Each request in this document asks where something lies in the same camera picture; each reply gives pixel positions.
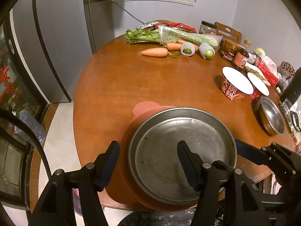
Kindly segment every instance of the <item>tissue box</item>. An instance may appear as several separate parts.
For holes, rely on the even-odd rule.
[[[261,58],[256,59],[255,66],[257,66],[262,71],[264,77],[268,80],[271,86],[275,87],[277,85],[279,81],[278,77],[276,77],[272,72],[270,72],[268,67],[261,60]]]

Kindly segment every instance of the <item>round wooden table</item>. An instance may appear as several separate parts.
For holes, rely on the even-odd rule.
[[[140,55],[151,44],[127,44],[120,36],[90,59],[76,90],[73,110],[74,136],[82,166],[93,162],[106,151],[120,126],[129,125],[133,108],[143,101],[160,105],[193,107],[219,118],[240,139],[257,148],[279,143],[293,150],[294,143],[287,127],[284,135],[269,136],[253,111],[254,101],[246,96],[233,102],[221,91],[222,68],[230,66],[218,53],[212,60],[198,54],[192,57],[153,58]],[[279,103],[273,88],[270,96]],[[258,182],[271,170],[238,156],[237,167]],[[99,193],[103,206],[118,209],[146,210],[134,203],[123,205],[113,201],[103,191]]]

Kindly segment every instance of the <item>metal bowl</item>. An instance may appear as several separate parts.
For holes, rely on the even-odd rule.
[[[268,134],[272,136],[284,134],[282,114],[272,100],[264,96],[260,98],[259,115]]]
[[[129,168],[139,187],[169,205],[195,205],[199,193],[189,186],[177,155],[185,140],[204,162],[236,165],[237,151],[228,128],[213,115],[193,108],[172,108],[147,119],[128,149]]]

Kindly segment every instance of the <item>wooden chair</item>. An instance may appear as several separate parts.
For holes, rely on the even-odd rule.
[[[240,44],[240,40],[241,40],[241,33],[239,31],[234,30],[233,28],[227,26],[227,25],[223,25],[221,23],[215,22],[214,23],[217,28],[216,28],[216,35],[222,35],[223,38],[229,39],[231,41],[234,41],[238,44]],[[219,31],[225,32],[229,35],[232,35],[233,37],[229,37],[227,35],[225,35],[224,33],[220,33]]]

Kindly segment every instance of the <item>gray refrigerator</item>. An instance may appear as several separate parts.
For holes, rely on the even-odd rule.
[[[10,24],[22,63],[50,103],[73,101],[90,57],[114,39],[110,0],[18,0]]]

